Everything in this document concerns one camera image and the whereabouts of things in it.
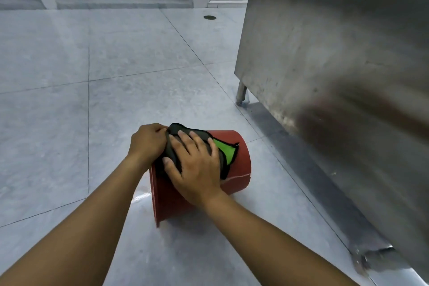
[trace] right hand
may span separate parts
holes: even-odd
[[[212,148],[212,154],[209,155],[202,139],[195,132],[190,132],[190,136],[192,139],[185,132],[179,131],[185,148],[170,135],[171,145],[182,166],[181,174],[171,159],[164,157],[163,161],[165,171],[177,191],[191,204],[204,207],[212,198],[223,193],[219,151],[212,138],[208,139]]]

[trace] cleaning cloth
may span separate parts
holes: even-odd
[[[195,132],[202,139],[202,141],[206,144],[207,151],[210,155],[212,154],[212,148],[210,147],[207,140],[209,138],[213,139],[213,142],[216,144],[217,148],[219,149],[219,161],[220,161],[220,165],[221,165],[221,179],[225,180],[228,176],[228,172],[229,172],[229,168],[230,168],[231,164],[234,162],[235,158],[237,157],[237,153],[239,150],[239,143],[236,143],[236,144],[226,143],[226,142],[221,141],[217,138],[214,138],[209,132],[207,132],[205,130],[190,129],[190,128],[185,127],[184,125],[181,125],[180,123],[172,123],[166,131],[167,145],[165,147],[163,154],[161,154],[161,156],[157,160],[157,162],[159,164],[159,165],[157,165],[157,170],[160,168],[162,168],[162,170],[164,170],[164,166],[163,165],[161,166],[159,162],[162,161],[162,158],[168,157],[176,165],[179,172],[181,172],[181,164],[180,164],[179,158],[177,157],[173,147],[171,146],[171,141],[169,138],[169,135],[172,135],[179,142],[181,142],[183,144],[182,140],[180,139],[180,137],[178,135],[179,130],[185,132],[185,134],[187,134],[188,136],[189,136],[189,133],[191,131]]]

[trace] hand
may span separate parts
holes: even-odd
[[[212,138],[208,139],[212,148],[212,155],[209,155],[201,138],[195,132],[190,132],[190,136],[192,139],[179,131],[179,137],[185,144],[185,148],[170,135],[171,145],[182,166],[182,174],[171,159],[165,157],[163,161],[165,171],[177,191],[191,204],[204,207],[212,198],[223,193],[219,151]]]
[[[141,126],[131,137],[127,157],[136,159],[139,164],[149,167],[165,149],[167,128],[159,123]]]

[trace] left hand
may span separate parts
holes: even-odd
[[[139,164],[150,166],[165,149],[167,128],[159,123],[141,126],[131,137],[127,157],[136,159]]]

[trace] stainless steel counter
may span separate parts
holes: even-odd
[[[361,267],[409,275],[409,264],[426,282],[428,1],[249,0],[235,70],[238,101],[249,88],[346,196],[320,210],[331,206],[337,234],[367,254]],[[311,187],[320,180],[296,179],[324,198]],[[366,219],[347,228],[343,206]],[[383,237],[363,232],[372,226]]]

